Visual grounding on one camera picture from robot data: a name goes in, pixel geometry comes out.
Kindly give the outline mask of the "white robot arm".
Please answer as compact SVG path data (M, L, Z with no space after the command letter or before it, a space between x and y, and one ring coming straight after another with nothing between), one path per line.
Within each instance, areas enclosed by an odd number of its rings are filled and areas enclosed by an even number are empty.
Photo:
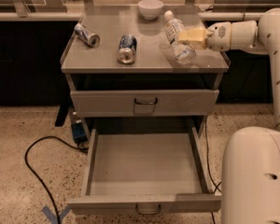
M280 8L258 21L191 28L177 41L196 49L239 49L270 57L275 128L243 128L225 146L221 224L280 224Z

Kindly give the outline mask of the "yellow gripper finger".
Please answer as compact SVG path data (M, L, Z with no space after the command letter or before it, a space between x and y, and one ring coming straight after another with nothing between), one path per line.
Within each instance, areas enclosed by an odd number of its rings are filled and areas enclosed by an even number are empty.
M182 44L192 45L195 49L206 49L207 39L212 35L203 27L195 27L181 31L177 36L177 41Z

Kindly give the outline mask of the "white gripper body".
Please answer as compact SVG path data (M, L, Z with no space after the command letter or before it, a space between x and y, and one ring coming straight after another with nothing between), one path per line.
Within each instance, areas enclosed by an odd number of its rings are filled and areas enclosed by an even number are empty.
M217 22L207 28L206 46L213 51L247 50L257 44L255 21Z

